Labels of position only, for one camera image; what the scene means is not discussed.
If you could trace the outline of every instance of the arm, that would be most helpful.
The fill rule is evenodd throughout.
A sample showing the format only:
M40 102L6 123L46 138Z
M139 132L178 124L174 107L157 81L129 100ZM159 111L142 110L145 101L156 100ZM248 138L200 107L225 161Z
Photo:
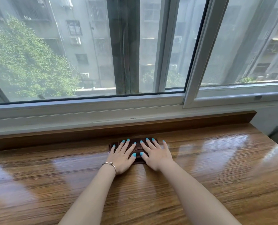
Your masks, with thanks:
M161 171L175 190L185 214L194 225L240 225L234 216L202 184L184 171L173 160L165 141L164 149L153 139L155 146L147 139L148 147L141 142L148 153L140 153L147 165Z
M136 143L126 150L128 144L129 139L125 144L123 140L115 153L115 145L111 148L107 162L113 163L116 167L116 172L113 166L109 164L103 165L91 183L66 212L59 225L100 224L104 203L115 175L125 172L135 161L136 153L130 159L128 158Z

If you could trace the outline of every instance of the finger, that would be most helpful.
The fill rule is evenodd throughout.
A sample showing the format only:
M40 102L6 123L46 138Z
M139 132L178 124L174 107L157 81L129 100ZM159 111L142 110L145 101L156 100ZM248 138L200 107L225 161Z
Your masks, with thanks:
M133 153L133 155L128 159L128 166L130 167L132 164L133 164L133 162L135 161L135 159L136 159L136 153Z
M110 154L114 154L115 145L111 148Z
M168 150L168 151L169 151L169 148L168 148L168 146L167 146L165 140L163 140L163 147L164 147L165 150Z
M152 144L152 142L150 142L150 140L148 138L146 138L145 140L150 149L156 149L156 147Z
M129 143L130 143L130 139L127 139L127 140L126 140L126 143L124 144L124 146L123 146L122 149L120 150L121 153L124 154L124 153L126 152L126 149L127 149L128 145L129 145Z
M120 152L120 150L122 149L122 146L124 145L124 140L122 140L122 142L120 143L120 145L118 146L118 148L116 149L115 153Z
M148 157L144 152L140 152L140 156L141 156L142 159L147 163L149 157Z
M132 144L132 146L126 151L126 156L129 157L130 154L132 153L132 151L134 150L134 148L136 147L136 142Z
M152 138L152 142L154 143L156 148L162 149L161 146L158 144L158 142L155 139Z
M146 151L147 153L150 153L152 151L142 140L140 141L140 144L143 147L144 151Z

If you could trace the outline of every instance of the green leaves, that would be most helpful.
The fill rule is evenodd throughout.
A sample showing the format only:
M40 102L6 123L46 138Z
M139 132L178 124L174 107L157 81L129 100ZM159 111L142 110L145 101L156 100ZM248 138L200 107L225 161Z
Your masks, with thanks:
M21 98L72 96L80 79L68 59L53 53L33 29L9 16L0 27L2 89Z

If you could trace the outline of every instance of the hand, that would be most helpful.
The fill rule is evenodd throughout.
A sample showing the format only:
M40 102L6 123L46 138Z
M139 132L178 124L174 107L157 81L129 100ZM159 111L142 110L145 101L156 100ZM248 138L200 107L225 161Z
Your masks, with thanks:
M146 139L146 142L148 144L148 147L145 145L145 143L143 143L143 141L140 141L143 149L147 152L148 156L144 152L141 152L140 155L151 169L158 171L160 170L161 164L170 160L173 161L171 153L164 140L164 149L161 148L161 146L156 142L155 139L152 139L152 142L155 145L153 145L148 138Z
M130 143L130 139L127 139L126 143L123 140L116 151L114 152L115 145L111 148L111 151L109 152L109 156L106 160L106 162L112 162L113 165L116 167L116 174L122 174L127 169L130 168L132 163L136 159L136 153L133 153L133 155L129 158L131 152L133 151L134 147L136 146L136 142L133 143L133 145L126 151L126 148L128 147Z

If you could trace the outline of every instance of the left hand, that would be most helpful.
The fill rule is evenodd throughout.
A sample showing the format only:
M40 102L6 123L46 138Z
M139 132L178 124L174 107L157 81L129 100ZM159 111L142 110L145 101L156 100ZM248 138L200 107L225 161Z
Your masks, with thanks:
M136 159L136 153L133 153L133 155L129 158L131 152L136 146L136 142L126 151L126 148L128 147L129 143L129 139L126 142L123 140L115 152L115 145L113 145L111 151L109 152L109 156L106 160L106 162L113 163L113 165L116 167L116 174L118 175L122 174L127 169L129 169Z

